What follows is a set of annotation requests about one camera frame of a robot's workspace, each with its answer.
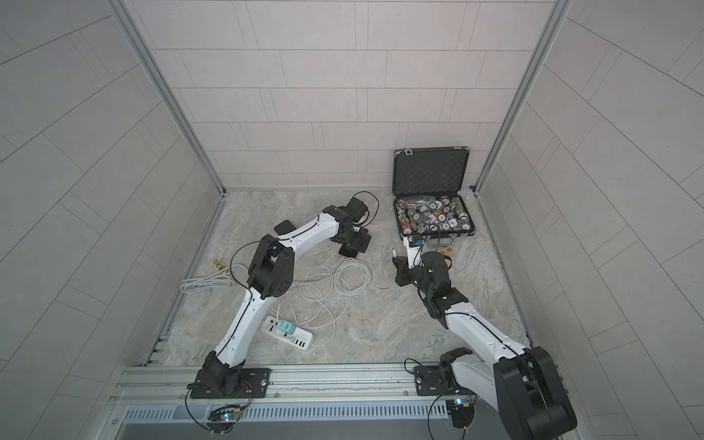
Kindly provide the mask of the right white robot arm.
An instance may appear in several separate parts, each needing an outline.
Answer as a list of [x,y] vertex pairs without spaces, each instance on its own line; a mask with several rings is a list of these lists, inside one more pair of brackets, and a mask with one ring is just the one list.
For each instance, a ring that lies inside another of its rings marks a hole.
[[555,361],[544,348],[528,348],[486,320],[452,285],[448,256],[432,251],[392,263],[396,284],[414,287],[430,317],[465,343],[436,366],[412,370],[417,394],[444,401],[454,428],[471,426],[479,401],[498,412],[511,439],[556,439],[577,428]]

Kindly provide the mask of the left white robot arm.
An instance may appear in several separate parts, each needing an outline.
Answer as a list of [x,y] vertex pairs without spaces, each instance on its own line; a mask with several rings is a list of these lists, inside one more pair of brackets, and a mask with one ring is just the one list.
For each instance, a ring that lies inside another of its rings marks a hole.
[[274,300],[293,285],[295,262],[304,253],[329,240],[341,245],[339,254],[354,258],[370,244],[364,227],[370,209],[356,196],[346,205],[330,205],[313,220],[295,227],[289,220],[276,225],[276,234],[266,235],[247,268],[246,295],[236,317],[216,348],[208,353],[199,372],[217,388],[235,380],[244,365],[249,346]]

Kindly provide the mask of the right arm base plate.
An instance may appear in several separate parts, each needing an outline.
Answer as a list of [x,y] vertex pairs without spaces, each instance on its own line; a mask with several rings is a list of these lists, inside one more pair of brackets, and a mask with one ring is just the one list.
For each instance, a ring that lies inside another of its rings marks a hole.
[[415,366],[414,374],[415,392],[418,396],[436,397],[440,395],[475,396],[472,390],[459,385],[447,384],[439,372],[438,366]]

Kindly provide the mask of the black smartphone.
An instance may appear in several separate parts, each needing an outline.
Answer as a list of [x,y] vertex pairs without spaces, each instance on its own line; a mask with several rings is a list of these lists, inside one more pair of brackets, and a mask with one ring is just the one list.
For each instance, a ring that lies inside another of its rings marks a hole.
[[283,220],[280,224],[275,225],[274,231],[278,236],[284,236],[293,233],[297,227],[290,220]]

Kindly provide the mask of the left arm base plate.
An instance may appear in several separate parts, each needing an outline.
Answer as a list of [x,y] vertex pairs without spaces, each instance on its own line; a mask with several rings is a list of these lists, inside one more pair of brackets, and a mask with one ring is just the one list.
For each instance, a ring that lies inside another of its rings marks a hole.
[[271,376],[270,368],[201,368],[187,386],[193,399],[264,398]]

